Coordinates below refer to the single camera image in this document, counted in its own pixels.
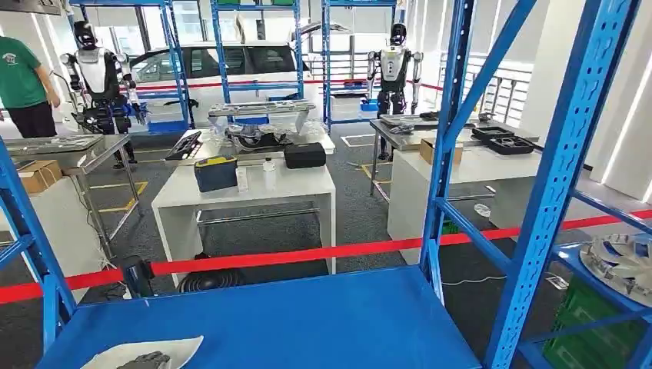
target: small white container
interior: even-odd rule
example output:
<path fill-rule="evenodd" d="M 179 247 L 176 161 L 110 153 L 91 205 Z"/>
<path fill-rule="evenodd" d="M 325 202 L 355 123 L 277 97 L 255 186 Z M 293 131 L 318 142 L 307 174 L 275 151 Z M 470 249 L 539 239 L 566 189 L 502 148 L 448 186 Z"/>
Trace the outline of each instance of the small white container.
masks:
<path fill-rule="evenodd" d="M 276 165 L 271 160 L 271 158 L 265 158 L 265 163 L 263 163 L 263 172 L 265 179 L 265 188 L 268 190 L 274 190 L 276 188 Z"/>

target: metal railing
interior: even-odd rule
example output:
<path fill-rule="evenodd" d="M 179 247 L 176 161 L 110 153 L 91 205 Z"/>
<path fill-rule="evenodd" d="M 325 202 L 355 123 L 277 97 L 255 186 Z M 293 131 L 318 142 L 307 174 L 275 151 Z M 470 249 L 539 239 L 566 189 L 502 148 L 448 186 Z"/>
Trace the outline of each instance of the metal railing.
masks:
<path fill-rule="evenodd" d="M 447 56 L 443 54 L 440 59 L 439 75 L 437 85 L 444 83 Z M 484 56 L 472 56 L 469 58 L 467 74 L 464 81 L 464 96 L 468 93 L 473 84 L 475 76 L 484 63 Z M 506 125 L 518 127 L 521 123 L 521 114 L 527 98 L 527 90 L 530 86 L 532 71 L 526 68 L 505 68 L 499 67 L 491 82 L 484 91 L 478 111 L 490 111 L 494 119 L 502 121 Z M 441 104 L 441 94 L 435 92 L 433 103 L 436 106 Z"/>

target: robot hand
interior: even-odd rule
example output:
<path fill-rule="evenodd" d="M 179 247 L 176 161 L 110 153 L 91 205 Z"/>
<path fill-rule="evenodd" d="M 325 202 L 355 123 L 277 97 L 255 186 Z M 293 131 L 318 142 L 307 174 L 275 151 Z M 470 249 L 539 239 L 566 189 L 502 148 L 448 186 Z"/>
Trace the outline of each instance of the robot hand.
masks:
<path fill-rule="evenodd" d="M 131 108 L 134 109 L 134 116 L 136 117 L 136 121 L 140 125 L 146 125 L 147 122 L 145 120 L 145 116 L 147 115 L 147 111 L 141 109 L 141 106 L 137 102 L 132 102 L 131 103 Z"/>

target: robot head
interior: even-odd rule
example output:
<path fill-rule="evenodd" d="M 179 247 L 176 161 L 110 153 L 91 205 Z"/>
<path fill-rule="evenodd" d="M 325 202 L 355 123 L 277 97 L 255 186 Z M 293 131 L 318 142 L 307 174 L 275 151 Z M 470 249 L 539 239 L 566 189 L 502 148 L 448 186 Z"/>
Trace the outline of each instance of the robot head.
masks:
<path fill-rule="evenodd" d="M 401 23 L 395 23 L 391 26 L 390 45 L 403 45 L 408 37 L 408 29 Z"/>
<path fill-rule="evenodd" d="M 98 41 L 93 26 L 87 21 L 75 22 L 75 38 L 83 49 L 95 48 L 95 43 Z"/>

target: blue metal shelf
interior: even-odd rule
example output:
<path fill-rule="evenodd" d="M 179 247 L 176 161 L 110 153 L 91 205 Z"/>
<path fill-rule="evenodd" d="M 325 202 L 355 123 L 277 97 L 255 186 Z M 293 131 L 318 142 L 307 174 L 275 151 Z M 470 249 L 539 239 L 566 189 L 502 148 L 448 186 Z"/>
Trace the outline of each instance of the blue metal shelf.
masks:
<path fill-rule="evenodd" d="M 376 8 L 391 8 L 391 21 L 394 21 L 396 13 L 396 0 L 321 0 L 321 24 L 331 24 L 331 7 L 376 7 Z M 404 11 L 401 11 L 401 17 L 404 16 Z M 324 71 L 322 78 L 322 94 L 323 94 L 323 110 L 322 120 L 328 127 L 328 134 L 331 133 L 332 125 L 358 123 L 368 121 L 368 119 L 343 119 L 334 120 L 332 118 L 331 107 L 331 92 L 342 91 L 347 88 L 331 88 L 331 63 L 343 62 L 340 60 L 331 61 L 331 29 L 330 27 L 321 27 L 321 70 Z"/>
<path fill-rule="evenodd" d="M 215 47 L 218 52 L 218 66 L 222 82 L 222 92 L 225 103 L 231 103 L 231 91 L 258 91 L 278 90 L 283 88 L 296 88 L 298 98 L 304 98 L 304 63 L 301 59 L 301 0 L 294 0 L 293 5 L 220 5 L 218 0 L 210 0 L 213 13 L 213 32 L 215 33 Z M 294 14 L 294 60 L 297 65 L 297 83 L 295 84 L 269 84 L 269 85 L 230 85 L 226 73 L 225 53 L 222 44 L 220 29 L 220 12 L 222 11 L 292 11 Z"/>
<path fill-rule="evenodd" d="M 169 47 L 170 65 L 172 72 L 175 74 L 176 94 L 172 93 L 138 93 L 138 97 L 143 98 L 178 98 L 181 115 L 183 116 L 184 126 L 181 131 L 186 131 L 188 128 L 195 128 L 195 117 L 192 114 L 190 105 L 190 85 L 186 77 L 186 68 L 184 64 L 183 54 L 181 52 L 181 43 L 177 32 L 177 21 L 175 17 L 174 2 L 172 0 L 70 0 L 70 5 L 78 6 L 84 20 L 88 21 L 88 13 L 86 7 L 135 7 L 135 6 L 155 6 L 161 11 L 161 23 L 163 25 L 163 36 L 165 37 L 165 44 Z M 73 26 L 74 19 L 70 15 L 68 20 Z M 171 121 L 170 126 L 176 127 L 176 121 Z"/>
<path fill-rule="evenodd" d="M 147 302 L 80 306 L 38 367 L 81 367 L 116 344 L 200 335 L 187 368 L 481 367 L 416 266 Z"/>

